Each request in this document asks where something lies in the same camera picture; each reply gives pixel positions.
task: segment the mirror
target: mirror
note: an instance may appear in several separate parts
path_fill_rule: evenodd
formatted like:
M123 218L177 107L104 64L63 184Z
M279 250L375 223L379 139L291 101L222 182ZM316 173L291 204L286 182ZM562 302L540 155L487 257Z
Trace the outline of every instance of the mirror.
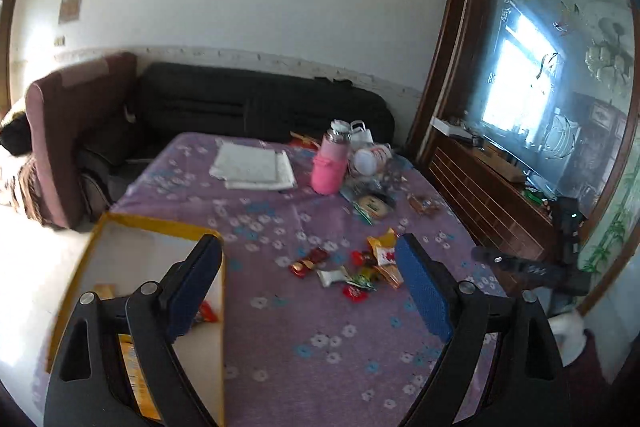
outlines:
M589 216L620 149L634 78L629 0L496 0L466 121L529 182Z

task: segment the black sofa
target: black sofa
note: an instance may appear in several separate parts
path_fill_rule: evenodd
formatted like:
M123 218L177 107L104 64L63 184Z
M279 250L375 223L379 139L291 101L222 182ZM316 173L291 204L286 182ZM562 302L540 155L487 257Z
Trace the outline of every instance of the black sofa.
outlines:
M178 134L202 132L289 142L321 139L332 120L364 120L392 142L394 118L379 95L348 81L156 62L118 107L78 142L86 206L98 217Z

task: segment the sofa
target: sofa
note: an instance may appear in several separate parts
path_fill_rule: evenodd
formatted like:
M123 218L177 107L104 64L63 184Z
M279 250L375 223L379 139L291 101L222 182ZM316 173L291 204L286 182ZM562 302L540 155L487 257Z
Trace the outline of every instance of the sofa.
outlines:
M379 95L350 81L166 62L137 76L129 53L35 82L27 115L50 220L64 228L99 217L183 132L289 142L290 131L321 139L334 119L364 120L392 142L395 124Z

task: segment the table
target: table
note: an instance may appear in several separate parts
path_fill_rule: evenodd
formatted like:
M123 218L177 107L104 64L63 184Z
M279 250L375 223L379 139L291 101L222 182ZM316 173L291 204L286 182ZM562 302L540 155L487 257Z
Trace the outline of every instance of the table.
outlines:
M223 141L286 150L298 188L226 190L209 176ZM295 277L289 264L313 247L331 254L326 269L346 264L368 235L388 227L413 233L458 279L503 295L491 270L470 257L473 241L436 190L409 163L396 210L369 226L341 196L308 185L314 153L258 140L182 134L149 165L113 212L212 227L225 240L225 416L229 427L275 425L397 426L440 355L406 288L380 283L354 303L340 285ZM445 210L414 213L406 195L427 195ZM476 409L495 347L485 337L458 419Z

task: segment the screw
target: screw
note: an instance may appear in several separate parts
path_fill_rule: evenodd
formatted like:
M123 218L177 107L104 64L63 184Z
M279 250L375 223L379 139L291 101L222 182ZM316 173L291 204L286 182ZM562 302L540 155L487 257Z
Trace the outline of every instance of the screw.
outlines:
M142 295L153 295L156 293L158 289L158 283L156 282L145 282L142 286L140 286L140 293Z
M458 284L458 289L465 295L471 295L476 291L476 285L471 281L462 281Z
M80 297L81 304L91 304L94 301L94 294L91 292L83 293Z
M530 291L530 290L524 290L524 292L522 292L522 299L523 299L525 302L533 303L533 302L535 302L535 301L537 301L537 300L538 300L538 297L537 297L537 296L536 296L536 294L535 294L535 293L533 293L532 291Z

